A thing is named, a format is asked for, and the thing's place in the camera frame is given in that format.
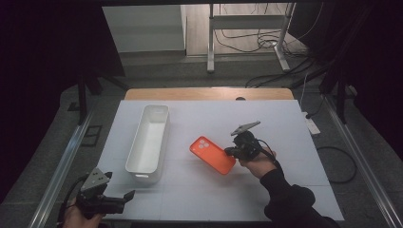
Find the hand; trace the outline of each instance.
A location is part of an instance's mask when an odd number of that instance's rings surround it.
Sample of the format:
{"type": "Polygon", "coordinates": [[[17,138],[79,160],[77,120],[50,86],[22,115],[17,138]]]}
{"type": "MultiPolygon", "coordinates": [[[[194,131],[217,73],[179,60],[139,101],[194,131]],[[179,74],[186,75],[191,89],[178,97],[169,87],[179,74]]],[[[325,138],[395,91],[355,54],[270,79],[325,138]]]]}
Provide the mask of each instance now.
{"type": "Polygon", "coordinates": [[[74,205],[75,201],[74,198],[66,210],[63,228],[97,228],[104,215],[97,214],[92,219],[86,219],[80,209],[74,205]]]}
{"type": "MultiPolygon", "coordinates": [[[[270,153],[270,149],[266,147],[264,147],[263,149],[270,153]]],[[[272,171],[273,169],[276,169],[276,166],[273,164],[273,162],[263,153],[259,153],[251,161],[239,160],[239,162],[241,166],[248,168],[249,171],[251,171],[251,173],[258,179],[261,179],[266,173],[272,171]]]]}

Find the white plastic container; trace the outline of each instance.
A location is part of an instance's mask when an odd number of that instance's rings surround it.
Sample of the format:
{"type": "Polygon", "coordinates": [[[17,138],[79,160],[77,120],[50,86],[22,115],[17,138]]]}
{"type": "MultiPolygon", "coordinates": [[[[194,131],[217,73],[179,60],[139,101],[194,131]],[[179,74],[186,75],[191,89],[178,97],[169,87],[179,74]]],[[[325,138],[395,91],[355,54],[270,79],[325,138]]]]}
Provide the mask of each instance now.
{"type": "Polygon", "coordinates": [[[168,133],[168,106],[147,105],[143,110],[125,165],[125,169],[135,181],[160,180],[168,133]]]}

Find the cable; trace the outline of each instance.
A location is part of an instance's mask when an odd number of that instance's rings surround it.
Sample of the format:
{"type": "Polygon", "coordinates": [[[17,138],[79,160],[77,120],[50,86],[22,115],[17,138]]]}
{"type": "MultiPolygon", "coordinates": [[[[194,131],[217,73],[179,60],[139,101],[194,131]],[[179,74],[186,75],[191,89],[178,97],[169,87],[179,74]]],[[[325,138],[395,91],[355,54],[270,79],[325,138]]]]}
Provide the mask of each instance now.
{"type": "Polygon", "coordinates": [[[253,85],[253,86],[250,86],[250,87],[257,88],[257,87],[260,87],[260,86],[262,86],[262,85],[264,85],[264,84],[274,82],[274,81],[276,81],[276,80],[282,78],[283,76],[291,75],[291,74],[294,75],[294,74],[298,74],[298,73],[300,73],[300,72],[303,72],[304,70],[306,70],[306,69],[308,69],[309,67],[311,67],[311,66],[314,64],[315,61],[313,61],[310,65],[306,66],[305,68],[303,68],[303,69],[301,69],[301,70],[299,70],[299,71],[296,71],[296,72],[294,72],[294,71],[295,71],[297,68],[301,67],[303,64],[305,64],[308,60],[310,60],[310,58],[306,58],[304,61],[302,61],[300,64],[298,64],[296,67],[292,68],[291,70],[289,70],[289,71],[286,72],[286,73],[282,73],[282,74],[272,74],[272,75],[262,75],[262,76],[258,76],[258,77],[252,78],[252,79],[250,79],[248,82],[246,82],[245,88],[247,88],[247,87],[249,86],[249,84],[250,84],[252,81],[257,80],[257,79],[267,78],[267,77],[273,77],[273,76],[278,76],[277,78],[270,79],[270,80],[267,80],[267,81],[258,83],[258,84],[256,84],[256,85],[253,85]]]}
{"type": "Polygon", "coordinates": [[[303,51],[299,51],[299,52],[292,52],[289,48],[288,48],[288,44],[285,40],[284,40],[284,44],[282,46],[282,52],[284,53],[284,55],[288,56],[288,57],[292,57],[292,58],[299,58],[299,57],[314,57],[311,53],[311,51],[309,49],[307,50],[303,50],[303,51]]]}
{"type": "MultiPolygon", "coordinates": [[[[356,19],[356,16],[355,16],[355,15],[351,15],[350,18],[349,18],[349,20],[345,23],[344,27],[341,28],[340,31],[338,31],[338,32],[332,37],[332,39],[327,42],[327,44],[326,44],[325,46],[323,46],[323,47],[321,47],[320,49],[316,50],[316,51],[315,51],[315,54],[314,54],[314,53],[308,53],[308,54],[306,55],[306,57],[313,57],[313,58],[315,58],[315,57],[317,57],[317,56],[324,55],[324,54],[321,54],[321,53],[325,53],[326,51],[328,51],[329,48],[333,48],[334,45],[335,45],[335,42],[339,39],[339,36],[341,36],[341,35],[344,33],[344,31],[345,31],[347,28],[350,27],[350,25],[353,23],[353,21],[354,21],[355,19],[356,19]]],[[[283,46],[283,47],[286,48],[286,49],[288,49],[287,46],[288,46],[289,44],[295,42],[296,40],[291,41],[290,43],[286,43],[286,42],[284,41],[285,46],[283,46]]]]}
{"type": "Polygon", "coordinates": [[[311,28],[309,28],[309,30],[308,30],[307,32],[305,32],[305,34],[299,36],[297,39],[295,39],[294,41],[290,42],[290,44],[293,43],[293,42],[295,42],[296,40],[299,40],[299,39],[301,39],[302,37],[306,36],[309,32],[311,32],[312,29],[314,29],[314,27],[315,27],[315,25],[317,24],[317,21],[318,21],[318,19],[319,19],[319,16],[320,16],[320,14],[322,13],[322,9],[323,9],[323,2],[322,2],[322,4],[320,5],[320,10],[319,10],[319,13],[317,14],[317,19],[315,20],[315,22],[314,22],[314,24],[311,26],[311,28]]]}
{"type": "Polygon", "coordinates": [[[306,72],[305,74],[305,79],[303,80],[303,88],[302,88],[302,95],[301,95],[301,99],[299,101],[299,106],[302,110],[302,99],[303,99],[303,94],[305,93],[305,85],[306,85],[306,78],[308,77],[308,72],[306,72]]]}
{"type": "Polygon", "coordinates": [[[70,195],[72,193],[72,191],[74,190],[74,188],[77,186],[77,184],[79,182],[85,181],[88,178],[89,174],[86,174],[84,176],[82,176],[81,178],[77,179],[77,181],[75,181],[71,186],[70,189],[68,189],[68,192],[66,194],[65,200],[63,201],[62,205],[60,205],[60,209],[59,209],[59,216],[57,219],[57,227],[61,227],[63,226],[63,223],[65,222],[65,212],[66,209],[68,209],[68,207],[72,206],[67,206],[67,202],[68,199],[70,198],[70,195]]]}
{"type": "Polygon", "coordinates": [[[305,118],[306,118],[306,119],[311,119],[313,116],[315,116],[315,115],[319,112],[320,108],[322,107],[323,101],[325,101],[325,97],[324,97],[324,96],[322,96],[322,102],[320,102],[320,105],[319,105],[319,108],[317,109],[317,111],[314,112],[314,113],[312,113],[312,114],[311,114],[311,113],[306,114],[305,118]]]}
{"type": "MultiPolygon", "coordinates": [[[[267,9],[268,9],[268,6],[269,6],[269,4],[266,3],[266,7],[265,7],[265,10],[264,10],[264,13],[263,13],[263,14],[266,14],[267,9]]],[[[225,8],[225,4],[224,4],[223,7],[224,7],[224,10],[225,10],[225,13],[228,14],[227,9],[225,8]]],[[[255,4],[255,9],[252,11],[251,14],[253,14],[253,13],[257,10],[257,8],[258,8],[258,10],[259,10],[258,4],[255,4]]],[[[255,36],[255,35],[258,36],[258,39],[257,39],[258,48],[253,49],[253,50],[242,50],[242,49],[239,49],[239,48],[236,48],[236,47],[232,47],[232,46],[226,45],[226,44],[222,43],[222,42],[219,40],[219,38],[218,38],[217,33],[216,33],[215,30],[214,30],[214,34],[215,34],[215,36],[216,36],[217,42],[218,42],[220,45],[225,46],[225,47],[227,47],[227,48],[232,48],[232,49],[237,50],[237,51],[240,51],[240,52],[251,53],[251,52],[256,52],[256,51],[258,51],[258,50],[260,50],[260,49],[262,49],[262,48],[273,48],[275,45],[272,44],[272,43],[276,43],[276,42],[278,41],[278,40],[277,40],[278,37],[277,37],[277,36],[274,36],[274,35],[268,35],[268,34],[275,33],[275,32],[280,32],[280,31],[281,31],[281,30],[275,30],[275,31],[268,31],[268,32],[260,33],[260,29],[259,29],[259,30],[258,30],[258,33],[255,33],[255,34],[246,34],[246,35],[240,35],[240,36],[227,36],[227,35],[225,35],[223,29],[221,29],[222,36],[225,37],[225,38],[241,38],[241,37],[248,37],[248,36],[255,36]],[[274,37],[274,38],[277,38],[277,39],[269,39],[269,40],[263,39],[263,37],[267,37],[267,36],[269,36],[269,37],[274,37]]]]}
{"type": "Polygon", "coordinates": [[[282,13],[281,10],[278,7],[278,4],[277,3],[275,3],[275,4],[276,4],[276,8],[278,9],[279,13],[282,13]]]}
{"type": "Polygon", "coordinates": [[[353,162],[353,165],[354,165],[354,172],[353,172],[353,174],[352,174],[352,176],[350,178],[348,178],[347,180],[329,180],[329,182],[330,183],[348,183],[348,182],[352,181],[353,178],[356,175],[356,170],[357,170],[357,166],[356,166],[356,163],[355,163],[355,160],[353,159],[353,157],[349,153],[347,153],[346,151],[344,151],[344,150],[342,150],[340,148],[337,148],[335,146],[321,146],[321,147],[317,148],[317,152],[319,150],[321,150],[321,149],[334,149],[334,150],[337,150],[337,151],[345,154],[347,157],[349,157],[349,159],[353,162]]]}
{"type": "Polygon", "coordinates": [[[275,154],[273,153],[272,148],[270,148],[270,146],[269,146],[269,144],[267,144],[267,142],[265,142],[263,140],[258,140],[258,141],[264,143],[267,146],[267,148],[270,150],[270,154],[272,154],[272,156],[275,156],[275,154]]]}

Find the gray floor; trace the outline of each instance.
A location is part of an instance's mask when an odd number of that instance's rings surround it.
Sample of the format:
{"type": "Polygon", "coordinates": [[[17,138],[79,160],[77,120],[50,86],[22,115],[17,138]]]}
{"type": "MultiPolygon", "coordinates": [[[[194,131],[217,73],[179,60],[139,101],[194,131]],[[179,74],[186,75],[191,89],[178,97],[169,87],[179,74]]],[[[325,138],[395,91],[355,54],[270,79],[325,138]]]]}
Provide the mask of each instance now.
{"type": "MultiPolygon", "coordinates": [[[[125,54],[122,56],[126,77],[119,78],[133,87],[205,87],[234,86],[244,87],[245,83],[260,75],[280,73],[278,60],[274,54],[264,56],[220,56],[216,62],[216,72],[206,72],[205,58],[190,58],[178,53],[160,54],[125,54]]],[[[291,67],[301,59],[290,59],[291,67]]],[[[283,78],[266,84],[268,87],[287,87],[298,79],[303,79],[306,72],[283,78]]],[[[100,79],[104,88],[102,95],[88,95],[88,101],[97,101],[90,125],[101,125],[100,139],[93,147],[81,146],[67,174],[65,184],[57,197],[46,227],[54,227],[58,207],[67,193],[69,186],[80,176],[92,170],[102,153],[108,131],[113,123],[119,101],[125,92],[114,84],[100,79]]],[[[294,89],[296,99],[302,97],[302,109],[315,112],[321,102],[317,86],[321,77],[294,89]]],[[[78,112],[67,111],[71,103],[77,103],[77,88],[67,89],[61,99],[60,109],[38,147],[26,170],[15,183],[7,198],[0,206],[0,227],[27,227],[40,202],[49,180],[63,155],[70,137],[78,122],[78,112]]],[[[365,158],[378,176],[396,212],[403,214],[403,164],[381,136],[371,127],[354,107],[353,100],[346,101],[346,118],[355,140],[362,149],[365,158]]],[[[313,137],[316,146],[337,146],[347,149],[331,115],[324,105],[313,120],[320,129],[320,135],[313,137]]],[[[93,143],[93,139],[84,138],[83,143],[93,143]]],[[[325,170],[331,180],[345,179],[351,175],[351,162],[334,150],[318,152],[325,170]]],[[[374,200],[365,180],[360,173],[349,183],[332,184],[337,202],[345,217],[341,227],[389,227],[374,200]]],[[[129,227],[128,222],[115,222],[115,227],[129,227]]],[[[212,227],[205,223],[202,227],[212,227]]]]}

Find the phone case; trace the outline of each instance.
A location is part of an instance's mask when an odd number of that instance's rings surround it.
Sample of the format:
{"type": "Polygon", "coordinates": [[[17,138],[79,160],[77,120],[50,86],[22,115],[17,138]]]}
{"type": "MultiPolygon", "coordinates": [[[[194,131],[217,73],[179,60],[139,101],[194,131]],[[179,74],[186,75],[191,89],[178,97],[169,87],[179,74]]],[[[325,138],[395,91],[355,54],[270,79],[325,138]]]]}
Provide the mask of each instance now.
{"type": "Polygon", "coordinates": [[[236,162],[232,156],[227,156],[223,149],[204,136],[200,136],[190,145],[190,151],[223,175],[228,174],[236,162]]]}

